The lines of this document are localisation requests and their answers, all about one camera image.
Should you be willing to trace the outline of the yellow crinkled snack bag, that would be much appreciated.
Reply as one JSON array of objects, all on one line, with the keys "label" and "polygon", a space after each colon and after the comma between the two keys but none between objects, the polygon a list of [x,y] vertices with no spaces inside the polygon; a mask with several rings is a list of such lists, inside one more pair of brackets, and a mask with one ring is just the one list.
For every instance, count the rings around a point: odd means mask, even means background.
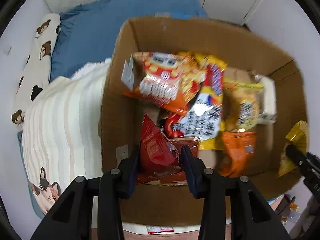
[{"label": "yellow crinkled snack bag", "polygon": [[286,144],[283,152],[280,155],[280,167],[278,170],[278,177],[282,177],[287,173],[293,171],[297,165],[286,155],[286,148],[293,145],[304,155],[309,149],[309,126],[306,121],[297,122],[291,130],[287,133]]}]

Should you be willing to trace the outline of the small red snack packet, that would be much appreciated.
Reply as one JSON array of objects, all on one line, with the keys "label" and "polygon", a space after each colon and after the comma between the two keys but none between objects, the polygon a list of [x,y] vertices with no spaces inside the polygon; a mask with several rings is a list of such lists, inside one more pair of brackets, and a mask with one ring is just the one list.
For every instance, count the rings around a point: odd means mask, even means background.
[{"label": "small red snack packet", "polygon": [[142,124],[139,156],[138,181],[142,184],[182,171],[179,151],[147,114]]}]

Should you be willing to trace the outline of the yellow red noodle bag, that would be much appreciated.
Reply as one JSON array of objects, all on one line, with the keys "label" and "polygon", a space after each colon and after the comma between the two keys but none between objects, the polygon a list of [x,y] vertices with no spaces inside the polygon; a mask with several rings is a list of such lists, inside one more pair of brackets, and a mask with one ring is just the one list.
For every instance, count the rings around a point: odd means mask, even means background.
[{"label": "yellow red noodle bag", "polygon": [[169,138],[196,137],[199,139],[200,150],[221,151],[221,133],[225,129],[222,120],[222,83],[228,64],[214,55],[191,52],[179,54],[204,70],[206,78],[186,116],[171,113],[165,120],[164,133]]}]

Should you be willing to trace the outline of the orange snack bag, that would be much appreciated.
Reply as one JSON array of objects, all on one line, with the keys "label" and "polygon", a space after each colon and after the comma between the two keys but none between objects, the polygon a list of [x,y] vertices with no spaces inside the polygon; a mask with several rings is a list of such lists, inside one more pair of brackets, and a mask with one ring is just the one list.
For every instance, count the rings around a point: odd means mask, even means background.
[{"label": "orange snack bag", "polygon": [[221,163],[221,176],[235,178],[245,174],[255,152],[256,137],[256,132],[222,133],[226,161]]}]

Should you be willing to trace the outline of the white wafer snack pack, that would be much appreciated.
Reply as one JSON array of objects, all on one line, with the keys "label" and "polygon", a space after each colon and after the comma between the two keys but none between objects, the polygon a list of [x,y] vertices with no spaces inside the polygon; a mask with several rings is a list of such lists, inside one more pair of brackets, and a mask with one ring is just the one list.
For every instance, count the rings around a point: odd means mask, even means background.
[{"label": "white wafer snack pack", "polygon": [[275,83],[274,80],[266,76],[262,76],[260,82],[263,84],[264,89],[261,93],[258,124],[274,124],[277,120],[277,97]]}]

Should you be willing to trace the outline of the yellow biscuit bag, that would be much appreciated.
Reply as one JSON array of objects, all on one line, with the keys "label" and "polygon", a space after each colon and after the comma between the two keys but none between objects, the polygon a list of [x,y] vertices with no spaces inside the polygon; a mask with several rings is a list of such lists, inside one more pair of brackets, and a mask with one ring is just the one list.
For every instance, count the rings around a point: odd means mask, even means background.
[{"label": "yellow biscuit bag", "polygon": [[226,105],[225,129],[228,132],[252,130],[258,122],[260,105],[258,94],[264,90],[262,83],[246,83],[229,78],[223,81]]}]

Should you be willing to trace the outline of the orange cartoon chips bag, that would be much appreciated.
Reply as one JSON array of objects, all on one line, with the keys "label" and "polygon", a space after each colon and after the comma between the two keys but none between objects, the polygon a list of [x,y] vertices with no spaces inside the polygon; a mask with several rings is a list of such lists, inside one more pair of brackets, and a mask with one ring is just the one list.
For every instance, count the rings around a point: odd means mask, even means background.
[{"label": "orange cartoon chips bag", "polygon": [[124,63],[125,96],[146,100],[180,116],[189,111],[206,79],[206,68],[195,57],[180,53],[136,52]]}]

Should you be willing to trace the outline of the dark red snack packet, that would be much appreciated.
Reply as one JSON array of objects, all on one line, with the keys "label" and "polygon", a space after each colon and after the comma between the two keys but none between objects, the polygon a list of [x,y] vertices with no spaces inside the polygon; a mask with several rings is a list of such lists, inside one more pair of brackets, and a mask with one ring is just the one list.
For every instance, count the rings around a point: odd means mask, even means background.
[{"label": "dark red snack packet", "polygon": [[149,185],[161,185],[161,186],[183,186],[187,185],[187,179],[185,176],[183,164],[185,160],[185,154],[182,153],[183,146],[188,146],[191,154],[194,157],[198,156],[199,151],[199,139],[196,137],[181,137],[170,139],[173,145],[177,148],[180,154],[180,167],[181,170],[175,174],[167,175],[160,180],[153,180],[148,182]]}]

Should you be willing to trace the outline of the red white snack bar pack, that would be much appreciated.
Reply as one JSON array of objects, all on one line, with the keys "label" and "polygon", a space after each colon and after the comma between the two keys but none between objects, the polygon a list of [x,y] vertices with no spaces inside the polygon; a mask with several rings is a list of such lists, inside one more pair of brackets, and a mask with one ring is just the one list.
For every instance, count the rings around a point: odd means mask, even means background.
[{"label": "red white snack bar pack", "polygon": [[174,232],[174,228],[171,226],[146,226],[148,234],[154,233],[170,233]]}]

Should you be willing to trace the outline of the striped cream pink blanket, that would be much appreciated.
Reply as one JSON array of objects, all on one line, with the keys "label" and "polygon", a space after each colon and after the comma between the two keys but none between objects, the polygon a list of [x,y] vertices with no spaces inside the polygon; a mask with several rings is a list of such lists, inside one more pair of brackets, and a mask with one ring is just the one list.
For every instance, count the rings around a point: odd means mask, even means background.
[{"label": "striped cream pink blanket", "polygon": [[[88,63],[71,78],[58,77],[34,99],[24,119],[22,148],[29,182],[37,185],[43,167],[50,183],[60,185],[61,194],[77,176],[99,177],[107,165],[101,151],[100,108],[107,85],[110,59]],[[144,106],[158,126],[159,109]],[[140,137],[144,117],[130,138]],[[214,150],[200,150],[198,157],[210,164]],[[187,192],[187,185],[142,184],[133,200],[123,206],[126,222],[194,226],[200,223],[201,201]]]}]

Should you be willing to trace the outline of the bear print long pillow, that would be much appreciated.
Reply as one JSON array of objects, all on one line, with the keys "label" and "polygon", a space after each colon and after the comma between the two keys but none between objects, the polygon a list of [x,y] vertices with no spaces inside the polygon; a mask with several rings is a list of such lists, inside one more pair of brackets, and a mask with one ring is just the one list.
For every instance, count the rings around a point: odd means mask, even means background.
[{"label": "bear print long pillow", "polygon": [[21,125],[24,115],[38,94],[48,86],[51,58],[60,32],[59,14],[46,14],[35,31],[31,52],[23,69],[14,100],[11,120]]}]

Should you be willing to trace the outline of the blue pillow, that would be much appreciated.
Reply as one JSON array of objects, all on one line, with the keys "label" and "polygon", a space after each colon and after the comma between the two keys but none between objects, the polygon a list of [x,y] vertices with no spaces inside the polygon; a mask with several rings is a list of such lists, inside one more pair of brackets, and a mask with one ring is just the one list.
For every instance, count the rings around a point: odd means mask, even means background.
[{"label": "blue pillow", "polygon": [[60,14],[50,81],[70,78],[88,62],[112,57],[121,26],[130,18],[168,15],[207,18],[199,0],[99,0]]}]

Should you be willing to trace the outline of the wall socket left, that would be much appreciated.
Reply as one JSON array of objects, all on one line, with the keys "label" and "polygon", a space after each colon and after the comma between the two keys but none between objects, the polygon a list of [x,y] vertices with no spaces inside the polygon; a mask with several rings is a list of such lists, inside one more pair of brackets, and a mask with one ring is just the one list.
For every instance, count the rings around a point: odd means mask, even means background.
[{"label": "wall socket left", "polygon": [[4,53],[5,55],[9,55],[10,52],[11,52],[11,49],[12,49],[12,46],[10,46],[10,45],[5,45],[5,46],[3,47],[3,53]]}]

